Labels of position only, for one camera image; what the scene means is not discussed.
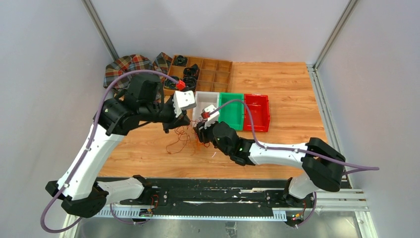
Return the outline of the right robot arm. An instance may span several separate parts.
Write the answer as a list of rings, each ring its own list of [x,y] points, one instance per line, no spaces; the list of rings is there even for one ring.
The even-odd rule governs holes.
[[[299,144],[263,143],[240,137],[224,122],[210,126],[200,122],[194,132],[201,143],[211,143],[240,166],[281,165],[303,170],[287,181],[283,200],[288,206],[297,206],[319,189],[338,192],[341,188],[345,157],[319,138]]]

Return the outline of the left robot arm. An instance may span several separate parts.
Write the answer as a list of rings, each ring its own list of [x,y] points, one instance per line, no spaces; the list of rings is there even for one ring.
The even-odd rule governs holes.
[[[46,185],[46,191],[61,200],[66,213],[90,218],[105,206],[122,200],[134,199],[140,205],[150,202],[150,185],[142,176],[112,182],[98,181],[97,176],[130,131],[161,123],[168,133],[190,123],[186,112],[196,106],[194,92],[183,81],[176,81],[174,94],[157,100],[157,95],[164,95],[160,76],[159,72],[143,70],[131,79],[127,89],[100,103],[90,135],[77,158],[59,180]]]

